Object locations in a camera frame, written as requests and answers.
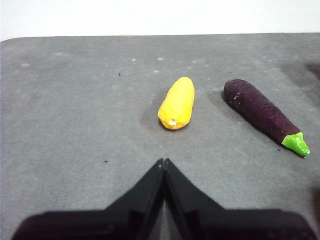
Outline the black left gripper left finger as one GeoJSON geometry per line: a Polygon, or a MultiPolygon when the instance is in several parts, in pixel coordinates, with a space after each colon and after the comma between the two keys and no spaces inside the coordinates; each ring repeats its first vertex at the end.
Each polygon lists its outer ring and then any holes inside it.
{"type": "Polygon", "coordinates": [[[163,159],[102,210],[47,211],[23,220],[14,240],[146,240],[163,204],[163,159]]]}

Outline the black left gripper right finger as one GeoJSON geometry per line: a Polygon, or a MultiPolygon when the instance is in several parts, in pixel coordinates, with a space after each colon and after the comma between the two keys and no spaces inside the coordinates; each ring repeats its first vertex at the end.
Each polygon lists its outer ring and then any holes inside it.
{"type": "Polygon", "coordinates": [[[168,158],[165,201],[184,240],[312,240],[299,214],[281,209],[226,209],[198,189],[168,158]]]}

